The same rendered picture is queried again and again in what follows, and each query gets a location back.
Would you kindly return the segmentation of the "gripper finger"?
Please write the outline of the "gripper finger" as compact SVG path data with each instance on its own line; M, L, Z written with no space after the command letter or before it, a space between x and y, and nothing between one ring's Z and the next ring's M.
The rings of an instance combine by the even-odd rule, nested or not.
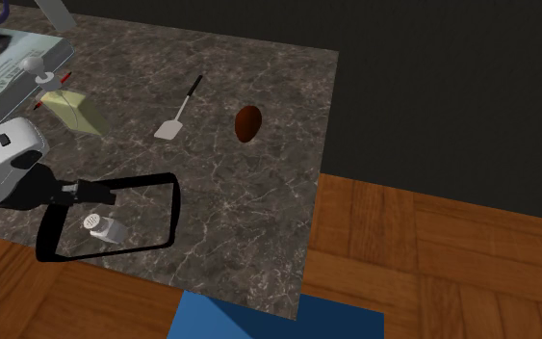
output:
M110 180L110 190L124 190L146 186L172 185L171 209L168 239L155 248L169 248L175 240L176 228L180 219L181 211L181 188L174 173L162 172L147 175L130 176Z

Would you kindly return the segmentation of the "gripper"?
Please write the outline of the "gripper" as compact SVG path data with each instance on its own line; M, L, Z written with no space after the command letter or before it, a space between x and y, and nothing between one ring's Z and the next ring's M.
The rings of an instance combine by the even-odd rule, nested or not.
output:
M170 248L173 245L173 219L170 219L168 240L160 245L111 250L76 256L57 253L69 206L79 203L102 203L114 205L116 195L102 184L77 179L58 180L53 171L43 164L34 165L18 182L13 192L0 202L0 208L27 211L41 205L49 205L41 219L35 245L39 262L71 262L107 257L154 249Z

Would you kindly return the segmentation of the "silver salt shaker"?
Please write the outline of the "silver salt shaker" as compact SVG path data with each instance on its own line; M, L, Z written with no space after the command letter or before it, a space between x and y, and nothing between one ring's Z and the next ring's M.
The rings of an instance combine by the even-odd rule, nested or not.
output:
M86 216L83 220L83 226L92 237L111 244L121 244L128 234L125 225L98 214Z

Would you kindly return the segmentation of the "brown egg-shaped object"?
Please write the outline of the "brown egg-shaped object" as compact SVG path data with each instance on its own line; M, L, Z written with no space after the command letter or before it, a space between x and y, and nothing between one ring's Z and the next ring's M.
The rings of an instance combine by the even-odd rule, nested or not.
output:
M256 106L244 106L235 116L235 134L241 143L250 142L262 126L262 113Z

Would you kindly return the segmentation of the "pale yellow box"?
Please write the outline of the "pale yellow box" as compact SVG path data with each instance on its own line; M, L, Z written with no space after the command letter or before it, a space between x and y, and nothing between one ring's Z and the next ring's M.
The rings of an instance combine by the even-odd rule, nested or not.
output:
M110 131L108 121L98 112L95 104L80 92L49 91L40 102L69 130L99 137Z

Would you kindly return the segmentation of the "blue block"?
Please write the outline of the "blue block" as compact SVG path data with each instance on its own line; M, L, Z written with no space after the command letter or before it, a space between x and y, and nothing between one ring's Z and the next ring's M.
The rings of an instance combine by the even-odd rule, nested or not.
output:
M167 339L385 339L384 315L302 294L289 320L185 292Z

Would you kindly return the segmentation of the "red pen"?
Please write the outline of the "red pen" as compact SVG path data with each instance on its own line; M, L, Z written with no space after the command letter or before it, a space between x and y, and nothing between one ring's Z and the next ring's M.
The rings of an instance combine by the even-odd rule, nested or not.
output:
M63 84L65 81L67 81L67 79L71 76L72 74L72 71L69 71L64 77L62 77L60 79L61 81L61 84ZM43 102L42 102L42 97L45 95L46 91L40 91L39 94L37 95L37 99L39 100L37 102L37 104L34 106L34 110L38 109L39 107L41 107L43 105Z

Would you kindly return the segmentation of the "white round-headed figure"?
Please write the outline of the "white round-headed figure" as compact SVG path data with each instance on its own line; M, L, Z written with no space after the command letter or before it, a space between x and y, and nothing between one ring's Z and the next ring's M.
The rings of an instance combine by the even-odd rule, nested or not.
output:
M51 71L44 70L44 62L41 57L27 57L21 63L22 69L35 76L36 84L43 91L57 91L61 86L61 81Z

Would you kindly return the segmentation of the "grey printed book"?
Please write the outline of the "grey printed book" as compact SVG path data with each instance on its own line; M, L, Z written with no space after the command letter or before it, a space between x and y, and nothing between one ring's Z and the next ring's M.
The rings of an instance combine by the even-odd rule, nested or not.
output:
M73 54L64 38L0 28L0 122L39 88L21 67L24 59L40 57L44 69L55 72Z

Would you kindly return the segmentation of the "grey flat slab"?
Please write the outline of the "grey flat slab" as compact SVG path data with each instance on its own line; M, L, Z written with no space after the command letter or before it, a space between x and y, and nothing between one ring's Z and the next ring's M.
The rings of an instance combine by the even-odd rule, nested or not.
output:
M34 1L58 32L66 32L76 26L76 21L62 0Z

